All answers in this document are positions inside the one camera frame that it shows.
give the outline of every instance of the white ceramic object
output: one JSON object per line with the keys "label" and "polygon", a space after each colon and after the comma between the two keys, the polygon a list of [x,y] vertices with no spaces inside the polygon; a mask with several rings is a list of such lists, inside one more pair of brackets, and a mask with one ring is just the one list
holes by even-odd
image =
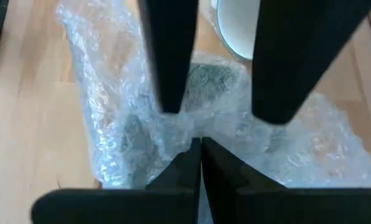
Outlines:
{"label": "white ceramic object", "polygon": [[220,35],[232,53],[252,60],[260,0],[218,0]]}

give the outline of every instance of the wooden floor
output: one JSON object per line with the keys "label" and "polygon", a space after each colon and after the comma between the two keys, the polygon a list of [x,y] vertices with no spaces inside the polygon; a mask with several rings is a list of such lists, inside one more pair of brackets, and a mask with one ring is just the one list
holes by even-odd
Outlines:
{"label": "wooden floor", "polygon": [[[79,95],[57,0],[11,0],[0,44],[0,223],[29,223],[40,195],[93,187]],[[197,48],[230,57],[201,19]],[[317,91],[371,152],[371,29],[365,21]]]}

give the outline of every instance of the plastic wrap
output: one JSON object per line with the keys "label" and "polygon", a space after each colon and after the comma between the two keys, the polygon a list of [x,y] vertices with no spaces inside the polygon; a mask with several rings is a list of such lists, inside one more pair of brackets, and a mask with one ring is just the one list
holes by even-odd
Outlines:
{"label": "plastic wrap", "polygon": [[371,186],[371,155],[347,115],[312,95],[286,127],[250,113],[243,65],[196,53],[181,112],[159,113],[140,25],[120,0],[61,0],[90,157],[104,188],[142,188],[191,138],[210,136],[288,187]]}

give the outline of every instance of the light wood floor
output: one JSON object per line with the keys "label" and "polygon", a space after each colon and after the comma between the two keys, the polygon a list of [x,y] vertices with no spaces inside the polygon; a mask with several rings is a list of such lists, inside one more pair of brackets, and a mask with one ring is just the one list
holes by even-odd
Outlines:
{"label": "light wood floor", "polygon": [[[11,0],[0,44],[0,223],[29,223],[40,195],[94,187],[57,0]],[[197,48],[230,57],[201,19]],[[365,21],[319,84],[371,152],[371,29]]]}

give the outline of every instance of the bubble wrap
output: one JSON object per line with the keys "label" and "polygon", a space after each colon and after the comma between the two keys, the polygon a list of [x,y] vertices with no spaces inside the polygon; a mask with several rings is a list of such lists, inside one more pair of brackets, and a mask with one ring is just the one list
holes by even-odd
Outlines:
{"label": "bubble wrap", "polygon": [[288,187],[371,186],[371,155],[325,96],[312,95],[288,126],[271,126],[250,113],[243,65],[195,53],[180,113],[161,114],[140,25],[123,1],[61,0],[57,14],[104,188],[145,187],[201,136]]}

